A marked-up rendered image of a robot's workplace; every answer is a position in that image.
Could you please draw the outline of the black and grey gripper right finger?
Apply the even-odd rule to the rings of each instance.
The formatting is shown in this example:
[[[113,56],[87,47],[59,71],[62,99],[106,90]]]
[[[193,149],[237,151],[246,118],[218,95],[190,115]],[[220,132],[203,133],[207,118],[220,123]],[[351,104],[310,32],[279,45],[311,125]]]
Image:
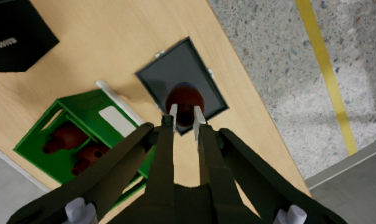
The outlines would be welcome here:
[[[213,130],[199,106],[194,117],[200,185],[208,184],[213,224],[254,224],[235,181],[267,224],[348,224],[294,187],[230,129]]]

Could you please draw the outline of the green bottle crate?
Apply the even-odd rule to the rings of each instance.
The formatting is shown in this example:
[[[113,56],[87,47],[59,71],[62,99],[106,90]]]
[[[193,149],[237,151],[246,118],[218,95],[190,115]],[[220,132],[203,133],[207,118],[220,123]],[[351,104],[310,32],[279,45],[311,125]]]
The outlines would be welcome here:
[[[59,110],[62,111],[47,128],[43,129]],[[79,146],[71,150],[60,149],[52,155],[43,153],[41,148],[52,140],[53,132],[58,127],[70,121],[77,125],[90,138],[83,145],[81,144],[81,147]],[[113,148],[137,127],[139,125],[103,90],[86,92],[61,104],[43,121],[31,143],[28,162],[62,185],[77,177],[71,174],[70,169],[78,162],[77,155],[79,150],[90,142],[90,139],[97,142],[99,138],[109,148]],[[143,176],[142,180],[126,192],[122,192],[123,194],[121,193],[122,195],[119,196],[109,212],[146,186],[155,149],[156,145],[154,145],[154,148],[138,169],[138,173],[135,174],[126,188]]]

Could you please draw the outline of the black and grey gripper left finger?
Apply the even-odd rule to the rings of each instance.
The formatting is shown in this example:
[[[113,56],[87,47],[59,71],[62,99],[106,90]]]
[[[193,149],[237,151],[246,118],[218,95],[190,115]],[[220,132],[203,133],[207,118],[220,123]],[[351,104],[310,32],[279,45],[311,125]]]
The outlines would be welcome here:
[[[161,126],[141,124],[76,178],[18,209],[6,224],[99,224],[154,145],[135,224],[175,224],[176,115],[177,104],[172,104],[170,114],[162,115]]]

